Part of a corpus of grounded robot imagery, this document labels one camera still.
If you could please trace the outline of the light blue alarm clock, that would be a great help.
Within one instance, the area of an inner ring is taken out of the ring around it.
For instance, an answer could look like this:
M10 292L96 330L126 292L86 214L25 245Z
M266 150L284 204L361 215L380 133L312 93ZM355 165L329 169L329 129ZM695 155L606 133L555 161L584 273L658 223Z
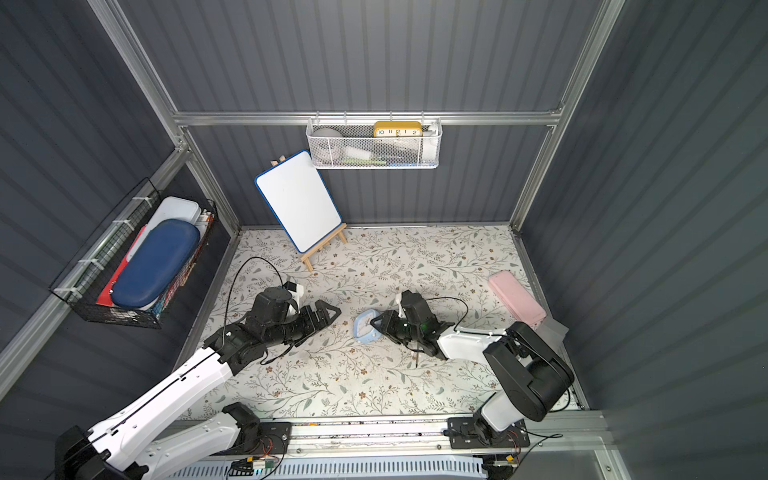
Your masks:
M380 315L376 309L368 309L360 313L353 323L353 336L361 344L370 344L381 338L381 333L372 325L372 321Z

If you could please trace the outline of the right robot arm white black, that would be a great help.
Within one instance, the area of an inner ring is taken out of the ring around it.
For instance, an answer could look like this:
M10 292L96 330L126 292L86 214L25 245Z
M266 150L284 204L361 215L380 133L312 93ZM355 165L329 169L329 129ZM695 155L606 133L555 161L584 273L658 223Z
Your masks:
M460 321L439 319L429 300L410 290L399 294L396 305L370 318L373 336L415 354L482 365L494 375L500 390L473 415L470 437L489 444L522 420L541 421L570 392L575 381L570 366L529 325L463 328Z

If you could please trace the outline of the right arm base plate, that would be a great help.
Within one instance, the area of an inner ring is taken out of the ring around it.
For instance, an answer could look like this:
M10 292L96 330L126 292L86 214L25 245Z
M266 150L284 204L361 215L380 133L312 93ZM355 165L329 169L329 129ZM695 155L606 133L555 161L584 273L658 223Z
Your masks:
M454 450L518 450L531 444L529 435L522 430L524 426L524 421L520 420L503 431L496 431L480 416L450 417L442 434L449 439Z

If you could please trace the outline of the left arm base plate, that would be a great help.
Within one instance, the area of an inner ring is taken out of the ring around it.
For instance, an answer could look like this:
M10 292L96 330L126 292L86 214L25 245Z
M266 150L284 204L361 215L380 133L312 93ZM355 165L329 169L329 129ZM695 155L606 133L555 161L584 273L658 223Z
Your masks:
M214 457L220 456L258 456L264 454L282 456L287 448L292 435L290 422L267 422L258 426L249 425L244 433L240 433L233 446L216 452Z

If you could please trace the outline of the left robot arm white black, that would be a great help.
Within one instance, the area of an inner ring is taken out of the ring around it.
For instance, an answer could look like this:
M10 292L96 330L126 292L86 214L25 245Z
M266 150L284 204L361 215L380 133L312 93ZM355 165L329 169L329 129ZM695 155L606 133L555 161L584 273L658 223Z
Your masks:
M283 448L241 402L211 419L163 437L187 408L252 363L269 362L269 348L292 350L331 326L341 311L325 301L299 306L285 287L259 293L240 320L208 337L185 363L130 405L88 429L73 426L55 442L54 479L160 479L211 454L240 456Z

